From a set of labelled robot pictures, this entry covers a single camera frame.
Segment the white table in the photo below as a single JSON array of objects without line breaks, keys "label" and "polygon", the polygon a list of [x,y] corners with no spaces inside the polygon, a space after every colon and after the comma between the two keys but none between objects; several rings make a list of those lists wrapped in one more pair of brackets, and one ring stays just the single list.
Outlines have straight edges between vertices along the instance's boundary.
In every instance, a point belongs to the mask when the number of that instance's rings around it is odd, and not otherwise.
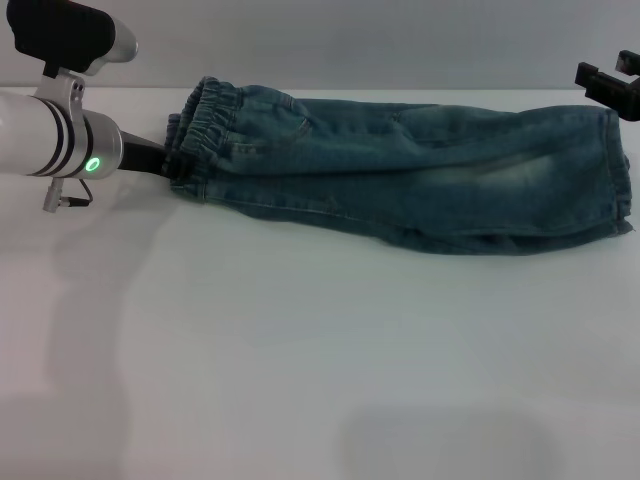
[{"label": "white table", "polygon": [[[89,89],[86,107],[162,141],[188,93]],[[292,93],[504,110],[587,102]],[[636,189],[639,128],[623,124]],[[526,258],[443,257],[199,206],[125,172],[94,185],[90,208],[51,215],[47,183],[0,177],[3,480],[640,472],[640,234]]]}]

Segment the green led light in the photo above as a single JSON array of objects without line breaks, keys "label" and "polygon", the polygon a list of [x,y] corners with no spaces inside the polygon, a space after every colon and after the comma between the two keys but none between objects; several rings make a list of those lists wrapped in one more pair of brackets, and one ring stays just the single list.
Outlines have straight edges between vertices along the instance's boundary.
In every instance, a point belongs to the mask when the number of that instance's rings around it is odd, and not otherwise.
[{"label": "green led light", "polygon": [[87,172],[93,172],[97,170],[100,166],[100,159],[98,157],[93,157],[87,162],[87,165],[84,167]]}]

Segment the jeans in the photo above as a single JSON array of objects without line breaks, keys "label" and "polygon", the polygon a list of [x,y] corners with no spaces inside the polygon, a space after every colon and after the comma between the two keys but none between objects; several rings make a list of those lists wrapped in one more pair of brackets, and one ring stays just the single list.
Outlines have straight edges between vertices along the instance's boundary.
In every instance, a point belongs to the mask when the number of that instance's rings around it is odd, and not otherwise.
[{"label": "jeans", "polygon": [[439,254],[523,255],[629,232],[618,117],[297,100],[204,78],[169,119],[171,188],[265,219]]}]

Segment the blue denim jeans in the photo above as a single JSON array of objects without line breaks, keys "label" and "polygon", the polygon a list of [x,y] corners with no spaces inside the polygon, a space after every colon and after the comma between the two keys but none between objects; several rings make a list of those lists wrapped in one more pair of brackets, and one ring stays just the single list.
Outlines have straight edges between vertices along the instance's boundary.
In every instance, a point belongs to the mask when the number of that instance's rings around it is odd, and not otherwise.
[{"label": "blue denim jeans", "polygon": [[618,117],[602,108],[297,100],[207,77],[167,147],[191,165],[171,185],[185,197],[424,252],[533,254],[631,230]]}]

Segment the white wall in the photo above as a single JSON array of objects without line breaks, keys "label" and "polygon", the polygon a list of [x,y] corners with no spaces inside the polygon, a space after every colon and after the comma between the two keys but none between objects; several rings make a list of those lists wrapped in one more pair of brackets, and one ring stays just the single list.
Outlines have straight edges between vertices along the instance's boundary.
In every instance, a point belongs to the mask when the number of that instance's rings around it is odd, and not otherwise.
[{"label": "white wall", "polygon": [[[576,65],[640,51],[636,0],[84,0],[137,34],[140,55],[94,85],[192,86],[202,75],[279,88],[568,88]],[[0,85],[38,61],[0,22]]]}]

